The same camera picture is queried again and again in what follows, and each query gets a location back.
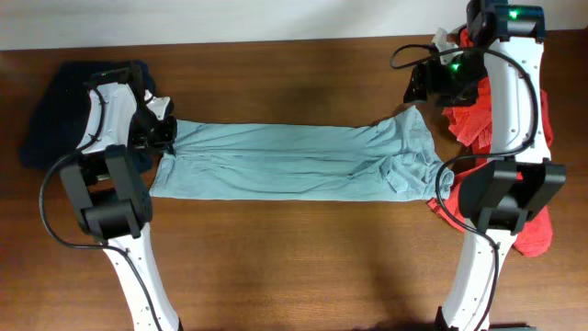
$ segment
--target white wall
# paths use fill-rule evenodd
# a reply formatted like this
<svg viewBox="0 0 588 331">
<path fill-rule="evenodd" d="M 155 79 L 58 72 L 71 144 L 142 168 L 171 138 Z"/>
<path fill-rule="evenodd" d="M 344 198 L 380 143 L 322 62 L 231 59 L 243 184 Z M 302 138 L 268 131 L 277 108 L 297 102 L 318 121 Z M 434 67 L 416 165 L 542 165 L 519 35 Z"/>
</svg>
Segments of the white wall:
<svg viewBox="0 0 588 331">
<path fill-rule="evenodd" d="M 432 34 L 468 0 L 0 0 L 0 50 Z M 583 29 L 587 0 L 543 6 L 548 29 Z"/>
</svg>

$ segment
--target blue cloth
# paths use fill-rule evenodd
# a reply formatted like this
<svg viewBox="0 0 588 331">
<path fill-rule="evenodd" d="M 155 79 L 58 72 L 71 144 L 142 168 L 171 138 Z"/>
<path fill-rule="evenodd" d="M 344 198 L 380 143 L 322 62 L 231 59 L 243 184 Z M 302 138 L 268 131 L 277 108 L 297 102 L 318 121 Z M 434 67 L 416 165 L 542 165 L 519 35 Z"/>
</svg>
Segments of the blue cloth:
<svg viewBox="0 0 588 331">
<path fill-rule="evenodd" d="M 435 195 L 441 161 L 419 111 L 370 127 L 179 120 L 151 188 L 199 200 L 408 201 Z M 448 197 L 453 173 L 442 177 Z"/>
</svg>

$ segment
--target dark navy cloth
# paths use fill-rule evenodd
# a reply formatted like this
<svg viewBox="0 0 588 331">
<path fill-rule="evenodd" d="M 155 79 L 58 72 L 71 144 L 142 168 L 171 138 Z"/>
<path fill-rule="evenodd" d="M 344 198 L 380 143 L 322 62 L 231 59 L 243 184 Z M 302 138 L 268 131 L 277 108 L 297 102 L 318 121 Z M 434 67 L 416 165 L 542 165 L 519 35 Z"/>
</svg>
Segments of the dark navy cloth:
<svg viewBox="0 0 588 331">
<path fill-rule="evenodd" d="M 145 88 L 155 94 L 155 82 L 147 64 L 133 62 L 141 67 Z M 62 155 L 73 151 L 82 140 L 90 115 L 85 83 L 92 74 L 129 67 L 130 63 L 63 63 L 30 119 L 28 135 L 19 150 L 22 165 L 45 170 Z M 139 171 L 151 168 L 150 157 L 133 151 L 130 154 Z"/>
</svg>

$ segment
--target red garment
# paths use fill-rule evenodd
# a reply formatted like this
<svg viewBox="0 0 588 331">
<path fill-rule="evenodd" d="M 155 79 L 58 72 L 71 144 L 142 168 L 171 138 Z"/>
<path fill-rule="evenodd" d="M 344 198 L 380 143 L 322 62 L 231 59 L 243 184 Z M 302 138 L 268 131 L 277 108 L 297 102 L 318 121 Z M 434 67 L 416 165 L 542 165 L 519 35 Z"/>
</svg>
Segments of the red garment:
<svg viewBox="0 0 588 331">
<path fill-rule="evenodd" d="M 471 46 L 466 29 L 462 31 L 460 37 L 462 40 L 461 47 Z M 487 154 L 490 152 L 492 143 L 492 98 L 490 80 L 488 78 L 484 78 L 479 82 L 478 95 L 479 97 L 475 105 L 466 108 L 445 108 L 443 115 L 449 118 L 449 130 L 456 135 L 459 142 L 466 146 L 471 146 L 474 154 Z M 547 144 L 551 146 L 553 142 L 553 130 L 549 123 L 548 95 L 544 91 L 541 91 L 541 117 Z M 464 220 L 458 208 L 458 194 L 461 181 L 486 163 L 486 159 L 477 159 L 476 166 L 473 169 L 457 174 L 449 198 L 445 200 L 447 209 L 461 221 Z M 430 200 L 427 204 L 453 227 L 461 232 L 464 231 L 462 227 L 455 224 L 445 215 L 441 207 L 437 205 L 436 199 Z M 549 218 L 548 207 L 546 206 L 537 214 L 535 219 L 525 225 L 525 229 L 518 235 L 514 242 L 514 248 L 526 257 L 537 257 L 548 250 L 551 245 L 552 236 L 551 219 Z"/>
</svg>

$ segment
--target wood grain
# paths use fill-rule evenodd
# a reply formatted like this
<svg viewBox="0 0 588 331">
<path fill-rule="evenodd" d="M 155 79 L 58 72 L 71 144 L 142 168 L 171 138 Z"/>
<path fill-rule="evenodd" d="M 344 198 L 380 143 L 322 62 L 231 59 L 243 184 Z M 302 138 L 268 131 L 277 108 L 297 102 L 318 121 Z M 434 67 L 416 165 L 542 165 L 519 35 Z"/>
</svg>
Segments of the wood grain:
<svg viewBox="0 0 588 331">
<path fill-rule="evenodd" d="M 59 63 L 142 59 L 182 120 L 360 126 L 391 116 L 401 104 L 410 70 L 389 68 L 393 50 L 429 40 L 0 52 L 0 329 L 132 329 L 106 257 L 63 248 L 46 235 L 37 205 L 43 174 L 17 159 L 28 118 Z M 588 329 L 587 40 L 583 30 L 551 32 L 546 42 L 541 82 L 556 136 L 551 150 L 554 161 L 568 166 L 568 182 L 550 204 L 555 235 L 547 254 L 511 252 L 494 323 Z M 439 109 L 421 111 L 440 157 L 459 153 Z M 88 241 L 58 180 L 47 204 L 56 231 Z M 449 292 L 462 242 L 422 201 L 154 199 L 154 210 L 154 253 L 186 330 L 429 323 Z"/>
</svg>

